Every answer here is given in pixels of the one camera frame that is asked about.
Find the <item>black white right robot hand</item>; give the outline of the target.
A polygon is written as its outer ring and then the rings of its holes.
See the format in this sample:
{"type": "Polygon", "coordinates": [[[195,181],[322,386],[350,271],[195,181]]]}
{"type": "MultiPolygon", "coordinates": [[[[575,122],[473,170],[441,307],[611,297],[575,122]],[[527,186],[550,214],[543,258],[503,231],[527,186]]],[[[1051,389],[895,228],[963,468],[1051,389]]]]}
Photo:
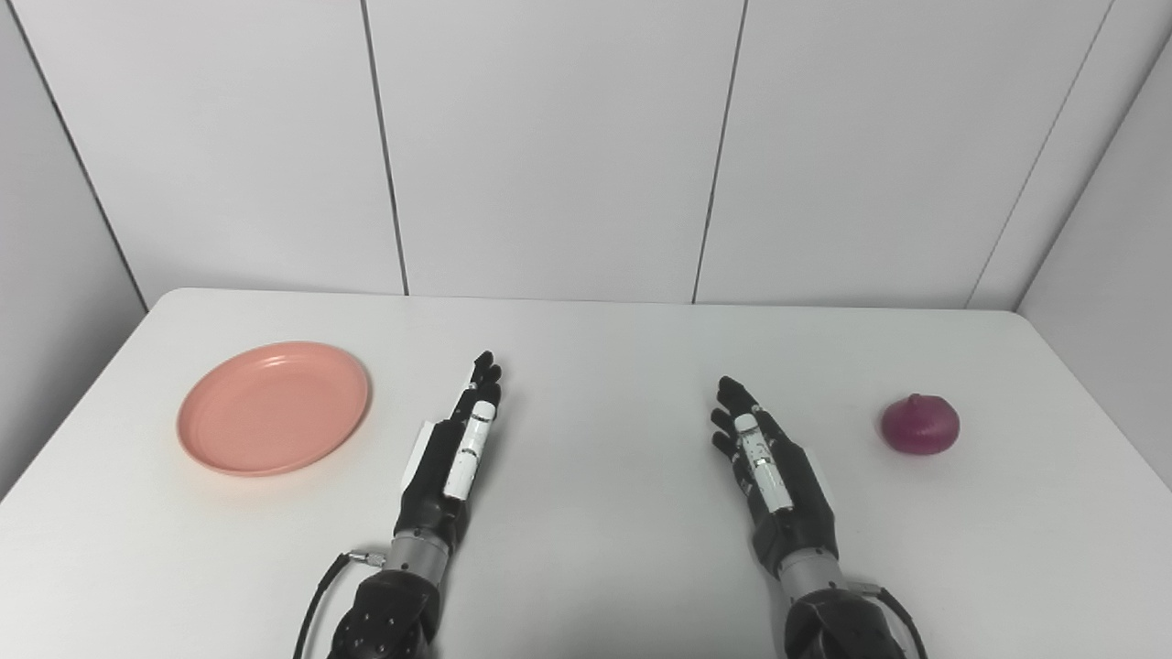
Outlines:
{"type": "Polygon", "coordinates": [[[751,546],[771,576],[800,551],[839,558],[834,512],[808,451],[788,437],[743,383],[723,376],[711,412],[713,446],[729,460],[751,517],[751,546]]]}

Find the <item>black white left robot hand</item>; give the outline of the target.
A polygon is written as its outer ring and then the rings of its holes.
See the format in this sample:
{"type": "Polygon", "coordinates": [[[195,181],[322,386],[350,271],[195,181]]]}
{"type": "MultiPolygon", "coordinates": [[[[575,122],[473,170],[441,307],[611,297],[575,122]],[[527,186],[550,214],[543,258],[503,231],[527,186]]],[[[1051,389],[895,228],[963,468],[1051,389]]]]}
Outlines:
{"type": "Polygon", "coordinates": [[[394,534],[428,535],[440,539],[449,551],[455,551],[469,526],[469,507],[444,495],[461,439],[472,417],[473,405],[500,402],[502,368],[495,364],[492,351],[483,351],[473,360],[472,375],[455,405],[450,416],[437,422],[423,447],[418,466],[398,501],[398,518],[394,534]]]}

